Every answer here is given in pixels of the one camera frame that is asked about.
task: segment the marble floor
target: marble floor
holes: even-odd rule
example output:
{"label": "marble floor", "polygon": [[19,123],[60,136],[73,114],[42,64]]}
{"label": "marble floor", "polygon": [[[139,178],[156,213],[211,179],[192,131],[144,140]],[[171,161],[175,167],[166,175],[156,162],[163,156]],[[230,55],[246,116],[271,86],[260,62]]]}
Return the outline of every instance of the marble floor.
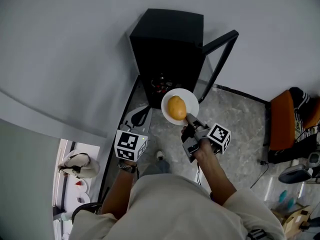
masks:
{"label": "marble floor", "polygon": [[[138,84],[128,112],[147,105],[147,97],[142,84]],[[231,142],[226,152],[218,154],[218,160],[226,175],[237,189],[250,188],[257,178],[266,170],[267,165],[260,165],[266,160],[268,148],[263,147],[266,135],[265,105],[243,96],[212,88],[199,105],[197,118],[203,123],[213,126],[218,123],[231,131]],[[156,161],[155,153],[163,150],[174,174],[196,181],[197,163],[190,163],[181,142],[181,126],[168,122],[160,109],[153,109],[149,130],[147,150],[138,160],[140,173],[150,163]],[[320,186],[317,184],[283,184],[278,181],[279,174],[290,166],[290,162],[269,164],[269,169],[254,185],[252,190],[269,208],[276,208],[279,195],[287,190],[287,199],[298,199],[303,205],[316,206],[320,201]],[[110,187],[117,175],[117,159],[113,155],[105,186]],[[210,192],[206,179],[200,173],[202,186]],[[315,211],[312,217],[320,212]],[[295,239],[312,239],[313,233],[301,233]]]}

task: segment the wrist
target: wrist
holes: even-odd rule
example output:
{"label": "wrist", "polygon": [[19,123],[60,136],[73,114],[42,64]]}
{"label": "wrist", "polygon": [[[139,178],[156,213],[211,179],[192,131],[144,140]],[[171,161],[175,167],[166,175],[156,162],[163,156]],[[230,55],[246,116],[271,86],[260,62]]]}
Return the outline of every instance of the wrist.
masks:
{"label": "wrist", "polygon": [[220,168],[220,163],[215,154],[198,155],[196,160],[202,171],[216,171]]}
{"label": "wrist", "polygon": [[134,161],[128,161],[128,160],[122,160],[123,163],[125,163],[128,166],[137,166],[137,163]]}
{"label": "wrist", "polygon": [[137,164],[135,162],[126,161],[124,159],[119,160],[118,167],[121,171],[125,171],[130,174],[134,174],[137,171]]}
{"label": "wrist", "polygon": [[212,164],[219,163],[216,155],[213,152],[198,150],[194,154],[194,157],[199,163],[199,166],[211,166]]}

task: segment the black and white marker cube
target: black and white marker cube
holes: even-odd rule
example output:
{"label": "black and white marker cube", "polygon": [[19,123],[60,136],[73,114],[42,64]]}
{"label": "black and white marker cube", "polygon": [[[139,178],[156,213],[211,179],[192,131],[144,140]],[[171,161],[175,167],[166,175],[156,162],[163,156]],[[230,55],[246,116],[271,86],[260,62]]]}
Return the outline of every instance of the black and white marker cube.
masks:
{"label": "black and white marker cube", "polygon": [[146,150],[148,137],[117,130],[114,142],[114,150],[117,158],[136,162]]}
{"label": "black and white marker cube", "polygon": [[207,137],[220,147],[221,153],[223,154],[230,143],[230,135],[231,131],[215,123],[207,134]]}

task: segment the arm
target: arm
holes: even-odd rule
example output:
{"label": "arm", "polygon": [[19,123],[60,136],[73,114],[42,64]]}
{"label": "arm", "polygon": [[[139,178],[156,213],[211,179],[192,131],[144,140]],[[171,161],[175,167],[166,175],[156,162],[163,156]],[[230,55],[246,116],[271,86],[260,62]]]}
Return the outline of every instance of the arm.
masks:
{"label": "arm", "polygon": [[200,149],[194,153],[194,157],[209,183],[214,201],[237,214],[248,232],[262,229],[275,240],[286,239],[281,223],[251,189],[237,191],[228,180],[212,151],[209,140],[202,140]]}
{"label": "arm", "polygon": [[214,201],[222,206],[237,190],[220,166],[208,139],[201,141],[200,148],[194,153],[194,157],[209,183]]}
{"label": "arm", "polygon": [[[130,166],[135,166],[135,162],[125,161]],[[130,192],[134,181],[134,173],[120,170],[114,184],[105,200],[103,201],[101,214],[113,214],[116,219],[120,219],[126,214],[130,198]]]}

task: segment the white wall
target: white wall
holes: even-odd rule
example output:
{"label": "white wall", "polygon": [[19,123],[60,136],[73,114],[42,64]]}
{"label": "white wall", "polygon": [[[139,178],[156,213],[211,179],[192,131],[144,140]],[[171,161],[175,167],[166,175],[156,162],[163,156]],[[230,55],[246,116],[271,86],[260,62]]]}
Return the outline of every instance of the white wall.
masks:
{"label": "white wall", "polygon": [[37,112],[0,92],[0,119],[36,133],[102,146],[106,139]]}
{"label": "white wall", "polygon": [[0,91],[113,138],[137,77],[126,31],[139,1],[0,0]]}
{"label": "white wall", "polygon": [[270,101],[298,86],[320,95],[320,0],[143,0],[204,15],[204,43],[239,38],[216,84]]}
{"label": "white wall", "polygon": [[59,139],[0,120],[0,237],[54,239],[52,186]]}

